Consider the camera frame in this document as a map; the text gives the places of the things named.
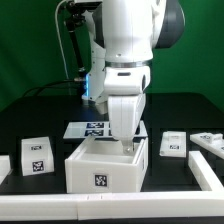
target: black cable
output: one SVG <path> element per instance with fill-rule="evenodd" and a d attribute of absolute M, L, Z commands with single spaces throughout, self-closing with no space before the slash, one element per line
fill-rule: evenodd
<path fill-rule="evenodd" d="M 45 89 L 49 89 L 49 88 L 55 88 L 55 89 L 69 89 L 69 88 L 72 88 L 72 89 L 76 89 L 78 90 L 79 89 L 79 86 L 84 82 L 85 80 L 82 80 L 80 78 L 78 79 L 66 79 L 66 80 L 62 80 L 62 81 L 55 81 L 55 82 L 52 82 L 52 83 L 48 83 L 44 86 L 41 86 L 41 87 L 35 87 L 35 88 L 32 88 L 32 89 L 29 89 L 27 90 L 22 97 L 25 97 L 29 92 L 31 91 L 34 91 L 34 90 L 37 90 L 33 96 L 38 96 L 42 91 L 44 91 Z M 56 85 L 61 85 L 61 84 L 66 84 L 66 83 L 74 83 L 74 84 L 78 84 L 78 86 L 76 87 L 71 87 L 71 86 L 68 86 L 66 88 L 59 88 L 59 87 L 54 87 Z"/>
<path fill-rule="evenodd" d="M 23 98 L 23 97 L 26 97 L 28 93 L 30 93 L 30 92 L 32 92 L 32 91 L 34 91 L 34 90 L 40 89 L 40 88 L 43 88 L 43 87 L 35 87 L 35 88 L 32 88 L 32 89 L 27 90 L 27 91 L 22 95 L 22 98 Z M 69 89 L 77 90 L 76 87 L 53 87 L 53 86 L 46 86 L 46 87 L 45 87 L 45 89 L 62 89 L 62 90 L 64 90 L 64 89 L 68 89 L 68 88 L 69 88 Z"/>
<path fill-rule="evenodd" d="M 55 85 L 59 85 L 59 84 L 65 84 L 65 83 L 74 83 L 74 80 L 73 79 L 65 79 L 65 80 L 62 80 L 62 81 L 56 81 L 56 82 L 48 83 L 48 84 L 40 87 L 36 91 L 36 93 L 34 93 L 34 96 L 38 96 L 46 87 L 55 86 Z"/>

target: green backdrop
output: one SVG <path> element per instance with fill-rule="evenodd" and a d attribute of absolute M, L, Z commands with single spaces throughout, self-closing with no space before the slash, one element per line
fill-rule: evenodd
<path fill-rule="evenodd" d="M 0 110 L 30 88 L 64 79 L 55 30 L 59 0 L 0 0 Z M 154 50 L 153 80 L 148 92 L 196 92 L 224 111 L 224 3 L 180 0 L 186 28 L 171 49 Z M 69 76 L 76 61 L 59 15 Z M 81 53 L 90 67 L 86 28 L 77 30 Z"/>

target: white base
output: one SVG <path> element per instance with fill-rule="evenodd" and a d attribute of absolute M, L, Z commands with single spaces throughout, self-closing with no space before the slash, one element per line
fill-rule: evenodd
<path fill-rule="evenodd" d="M 211 153 L 224 159 L 224 139 L 222 134 L 200 133 L 190 136 L 190 140 Z"/>
<path fill-rule="evenodd" d="M 1 196 L 0 221 L 224 216 L 224 192 Z"/>
<path fill-rule="evenodd" d="M 65 160 L 68 193 L 139 192 L 148 166 L 148 138 L 123 153 L 120 141 L 87 137 Z"/>

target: cable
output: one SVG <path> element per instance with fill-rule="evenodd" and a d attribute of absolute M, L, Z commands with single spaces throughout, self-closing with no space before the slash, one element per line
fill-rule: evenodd
<path fill-rule="evenodd" d="M 67 2 L 67 0 L 62 0 L 57 5 L 57 8 L 55 10 L 55 25 L 56 25 L 56 31 L 57 31 L 57 36 L 58 36 L 58 41 L 59 41 L 59 46 L 60 46 L 60 50 L 61 50 L 61 55 L 62 55 L 62 60 L 63 60 L 63 64 L 64 64 L 66 78 L 69 79 L 67 63 L 66 63 L 66 59 L 65 59 L 64 49 L 63 49 L 63 45 L 62 45 L 62 41 L 61 41 L 60 29 L 59 29 L 59 25 L 58 25 L 58 11 L 59 11 L 61 5 L 64 4 L 65 2 Z"/>
<path fill-rule="evenodd" d="M 27 90 L 23 95 L 22 95 L 22 98 L 24 98 L 24 97 L 26 97 L 27 96 L 27 94 L 28 93 L 30 93 L 30 92 L 32 92 L 32 91 L 34 91 L 34 90 L 39 90 L 39 89 L 42 89 L 43 87 L 35 87 L 35 88 L 32 88 L 32 89 L 29 89 L 29 90 Z M 69 87 L 54 87 L 54 86 L 46 86 L 46 87 L 44 87 L 44 89 L 43 90 L 45 90 L 45 89 L 74 89 L 74 90 L 77 90 L 77 88 L 76 87 L 71 87 L 71 86 L 69 86 Z"/>
<path fill-rule="evenodd" d="M 74 83 L 75 81 L 72 80 L 72 79 L 66 79 L 66 80 L 62 80 L 62 81 L 56 81 L 56 82 L 51 82 L 51 83 L 48 83 L 42 87 L 40 87 L 36 93 L 34 93 L 34 96 L 38 96 L 45 88 L 48 88 L 48 87 L 51 87 L 51 86 L 55 86 L 55 85 L 59 85 L 59 84 L 65 84 L 65 83 Z"/>
<path fill-rule="evenodd" d="M 55 82 L 51 82 L 51 83 L 48 83 L 44 86 L 41 86 L 41 87 L 35 87 L 35 88 L 32 88 L 32 89 L 29 89 L 27 90 L 22 97 L 25 97 L 29 92 L 33 91 L 33 90 L 37 90 L 35 93 L 34 93 L 34 96 L 37 96 L 39 95 L 44 89 L 46 88 L 54 88 L 53 86 L 56 86 L 56 85 L 61 85 L 61 84 L 70 84 L 70 83 L 74 83 L 74 84 L 77 84 L 77 85 L 80 85 L 81 83 L 83 82 L 83 79 L 66 79 L 66 80 L 62 80 L 62 81 L 55 81 Z M 78 86 L 76 87 L 71 87 L 70 85 L 67 87 L 67 89 L 78 89 Z"/>

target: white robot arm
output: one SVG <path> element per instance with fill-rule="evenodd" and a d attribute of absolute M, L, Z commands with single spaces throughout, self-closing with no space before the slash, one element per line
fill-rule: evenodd
<path fill-rule="evenodd" d="M 88 99 L 97 101 L 106 93 L 112 135 L 127 153 L 145 107 L 152 49 L 170 47 L 180 38 L 182 9 L 178 0 L 74 2 L 98 4 L 85 12 L 93 58 Z"/>

